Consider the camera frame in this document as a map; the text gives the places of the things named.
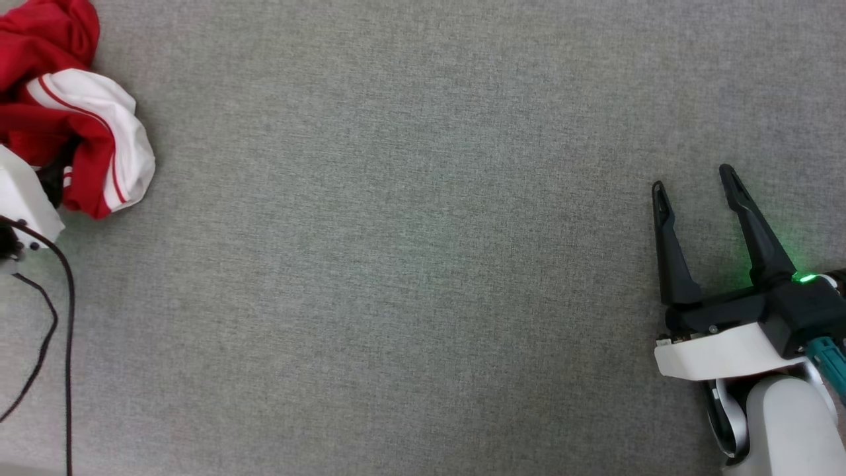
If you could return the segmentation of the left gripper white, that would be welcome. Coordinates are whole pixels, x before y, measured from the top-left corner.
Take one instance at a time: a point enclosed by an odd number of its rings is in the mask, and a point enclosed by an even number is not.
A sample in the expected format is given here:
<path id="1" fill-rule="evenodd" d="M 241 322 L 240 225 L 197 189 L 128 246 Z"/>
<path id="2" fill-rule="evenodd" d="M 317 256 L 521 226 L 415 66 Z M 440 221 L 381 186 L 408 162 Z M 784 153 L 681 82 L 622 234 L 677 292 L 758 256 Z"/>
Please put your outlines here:
<path id="1" fill-rule="evenodd" d="M 73 153 L 63 153 L 35 171 L 1 147 L 1 272 L 16 273 L 27 250 L 46 248 L 65 226 L 57 209 L 63 203 L 65 169 Z"/>

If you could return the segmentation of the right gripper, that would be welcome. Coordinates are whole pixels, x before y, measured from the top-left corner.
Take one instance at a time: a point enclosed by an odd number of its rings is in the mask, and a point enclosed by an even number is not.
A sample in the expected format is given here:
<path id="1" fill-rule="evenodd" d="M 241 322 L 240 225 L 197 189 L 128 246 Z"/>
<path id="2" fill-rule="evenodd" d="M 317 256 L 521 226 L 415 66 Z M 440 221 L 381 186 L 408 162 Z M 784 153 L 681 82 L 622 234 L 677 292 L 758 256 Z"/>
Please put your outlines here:
<path id="1" fill-rule="evenodd" d="M 776 287 L 792 280 L 794 263 L 731 165 L 719 166 L 729 208 L 740 223 L 755 287 Z M 675 234 L 675 214 L 664 183 L 652 186 L 652 211 L 661 302 L 670 305 L 668 335 L 656 341 L 654 358 L 662 376 L 689 381 L 746 377 L 799 364 L 803 354 L 783 358 L 761 325 L 765 296 L 729 293 L 701 301 L 701 287 L 690 274 Z"/>

